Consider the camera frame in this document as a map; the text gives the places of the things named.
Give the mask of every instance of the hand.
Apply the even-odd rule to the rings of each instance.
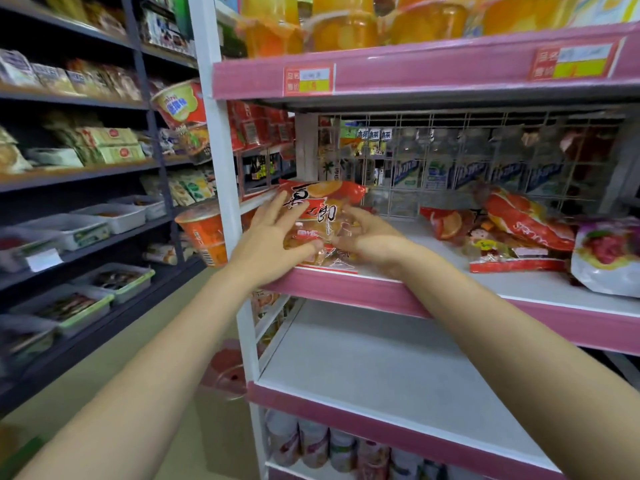
[[[384,272],[396,277],[396,266],[400,264],[403,252],[412,243],[388,222],[357,207],[346,207],[344,212],[360,223],[351,236],[334,237],[331,242],[338,249],[379,266]]]
[[[243,234],[227,265],[245,276],[252,290],[277,280],[323,247],[318,240],[284,249],[285,235],[309,206],[308,202],[297,205],[278,218],[286,199],[287,193],[281,192],[256,211],[251,227]]]

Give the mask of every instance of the pink shelf edge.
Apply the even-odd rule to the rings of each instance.
[[[537,49],[625,38],[610,78],[530,82]],[[640,83],[640,23],[288,55],[214,64],[216,99],[283,98],[285,66],[336,64],[335,95]]]
[[[338,428],[352,435],[466,468],[495,480],[561,480],[558,472],[425,435],[395,424],[327,406],[249,382],[246,398],[265,408]]]
[[[400,282],[295,268],[265,288],[301,298],[431,318]],[[640,355],[640,319],[531,301],[508,301],[578,346]]]

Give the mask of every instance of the forearm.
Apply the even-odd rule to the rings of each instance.
[[[213,275],[25,468],[20,480],[153,477],[216,344],[249,292],[230,267]]]
[[[569,478],[640,478],[631,386],[443,258],[402,252],[403,281]]]

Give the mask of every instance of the price tag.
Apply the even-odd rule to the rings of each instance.
[[[529,79],[537,81],[610,77],[615,69],[614,61],[623,42],[624,38],[572,47],[539,48],[536,51]]]
[[[58,250],[48,249],[32,256],[27,256],[27,264],[34,273],[62,264]]]
[[[284,68],[284,96],[323,96],[334,90],[335,64]]]

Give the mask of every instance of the wire mesh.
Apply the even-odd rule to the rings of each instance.
[[[319,177],[366,186],[363,205],[383,216],[475,208],[477,182],[567,215],[593,213],[624,120],[617,107],[327,114],[319,119]]]

